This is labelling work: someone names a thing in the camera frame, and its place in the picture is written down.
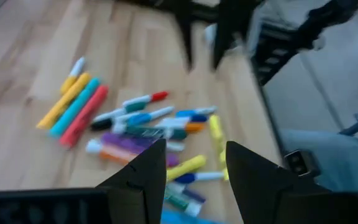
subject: yellow marker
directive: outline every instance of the yellow marker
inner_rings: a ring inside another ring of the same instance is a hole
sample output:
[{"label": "yellow marker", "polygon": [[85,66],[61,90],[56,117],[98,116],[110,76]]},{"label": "yellow marker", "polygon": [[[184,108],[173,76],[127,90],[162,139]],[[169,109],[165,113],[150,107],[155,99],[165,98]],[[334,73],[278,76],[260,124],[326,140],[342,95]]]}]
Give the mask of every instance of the yellow marker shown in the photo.
[{"label": "yellow marker", "polygon": [[42,118],[42,120],[37,124],[39,129],[49,129],[57,121],[57,118],[66,110],[70,102],[77,97],[78,94],[82,91],[86,84],[91,80],[91,75],[89,73],[82,74],[78,81],[74,83],[73,86],[64,94],[60,100],[55,104],[55,106],[50,109],[50,111]]},{"label": "yellow marker", "polygon": [[167,169],[167,182],[171,181],[183,174],[186,174],[192,170],[198,169],[206,164],[206,158],[203,155],[193,157],[181,164]]},{"label": "yellow marker", "polygon": [[68,75],[66,81],[63,83],[62,87],[60,87],[60,94],[64,95],[70,89],[70,87],[74,85],[75,81],[77,80],[78,76],[82,71],[82,68],[84,67],[84,64],[84,57],[78,59],[70,74]]},{"label": "yellow marker", "polygon": [[219,161],[223,167],[224,180],[229,180],[229,174],[226,168],[226,138],[224,137],[221,121],[218,115],[211,115],[209,117],[209,128],[218,151]]}]

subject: purple glue stick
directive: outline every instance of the purple glue stick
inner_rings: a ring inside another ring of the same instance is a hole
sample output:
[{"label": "purple glue stick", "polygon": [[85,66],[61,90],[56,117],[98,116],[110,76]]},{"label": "purple glue stick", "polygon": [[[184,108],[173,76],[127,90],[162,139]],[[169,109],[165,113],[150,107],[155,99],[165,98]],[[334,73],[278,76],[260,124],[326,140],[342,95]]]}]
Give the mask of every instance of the purple glue stick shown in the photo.
[{"label": "purple glue stick", "polygon": [[[106,144],[114,144],[136,154],[142,153],[156,141],[152,138],[127,138],[113,133],[104,133],[101,140]],[[179,163],[177,155],[167,153],[167,166],[174,167]]]}]

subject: red crayon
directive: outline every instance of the red crayon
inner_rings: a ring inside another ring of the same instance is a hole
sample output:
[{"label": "red crayon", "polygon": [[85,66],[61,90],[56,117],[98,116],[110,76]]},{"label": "red crayon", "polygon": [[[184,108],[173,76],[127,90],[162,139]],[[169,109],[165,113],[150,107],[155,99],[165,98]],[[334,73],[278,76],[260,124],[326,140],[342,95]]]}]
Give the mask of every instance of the red crayon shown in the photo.
[{"label": "red crayon", "polygon": [[85,128],[91,121],[92,115],[99,109],[103,101],[106,99],[108,91],[109,88],[106,85],[99,86],[84,108],[80,111],[78,116],[61,136],[60,144],[68,146],[69,148],[75,146]]}]

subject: blue object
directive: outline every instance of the blue object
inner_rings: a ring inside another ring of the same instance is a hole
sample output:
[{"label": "blue object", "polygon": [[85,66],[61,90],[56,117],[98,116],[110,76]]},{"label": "blue object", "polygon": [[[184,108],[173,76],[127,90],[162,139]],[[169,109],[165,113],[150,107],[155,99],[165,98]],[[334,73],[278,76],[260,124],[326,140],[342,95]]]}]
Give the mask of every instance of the blue object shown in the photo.
[{"label": "blue object", "polygon": [[152,116],[149,113],[141,113],[135,115],[127,120],[127,125],[135,126],[150,122],[152,120]]},{"label": "blue object", "polygon": [[181,184],[190,184],[193,183],[196,180],[196,176],[194,174],[183,174],[180,177],[175,179],[175,182],[181,183]]},{"label": "blue object", "polygon": [[75,119],[77,114],[85,106],[86,102],[92,97],[93,93],[99,87],[100,80],[93,78],[84,88],[83,91],[77,96],[75,101],[63,113],[63,116],[53,125],[49,134],[53,137],[60,137],[69,127],[71,122]]},{"label": "blue object", "polygon": [[175,117],[177,118],[185,117],[185,116],[193,116],[193,115],[197,115],[197,112],[195,110],[183,110],[175,113]]},{"label": "blue object", "polygon": [[206,122],[208,117],[202,114],[194,114],[190,118],[190,122]]},{"label": "blue object", "polygon": [[214,222],[201,218],[191,217],[185,213],[174,212],[168,209],[163,209],[161,214],[161,223],[163,224],[223,224],[221,222]]}]

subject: light wood surface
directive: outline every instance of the light wood surface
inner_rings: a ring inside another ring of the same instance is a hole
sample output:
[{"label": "light wood surface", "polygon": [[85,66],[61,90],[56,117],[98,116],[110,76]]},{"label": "light wood surface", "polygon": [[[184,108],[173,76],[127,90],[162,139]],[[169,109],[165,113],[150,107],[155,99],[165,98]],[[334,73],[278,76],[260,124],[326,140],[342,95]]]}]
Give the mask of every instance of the light wood surface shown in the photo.
[{"label": "light wood surface", "polygon": [[[0,8],[0,190],[95,186],[122,166],[85,153],[100,134],[86,132],[71,151],[35,125],[59,99],[59,88],[76,59],[110,86],[102,111],[129,98],[160,90],[171,95],[147,107],[177,110],[218,106],[224,131],[280,163],[269,121],[247,59],[227,55],[217,72],[195,24],[195,69],[184,67],[176,24],[169,14],[108,0],[10,0]],[[185,140],[181,159],[208,158],[203,171],[218,170],[206,128]],[[208,199],[200,217],[240,223],[228,182],[191,185]]]}]

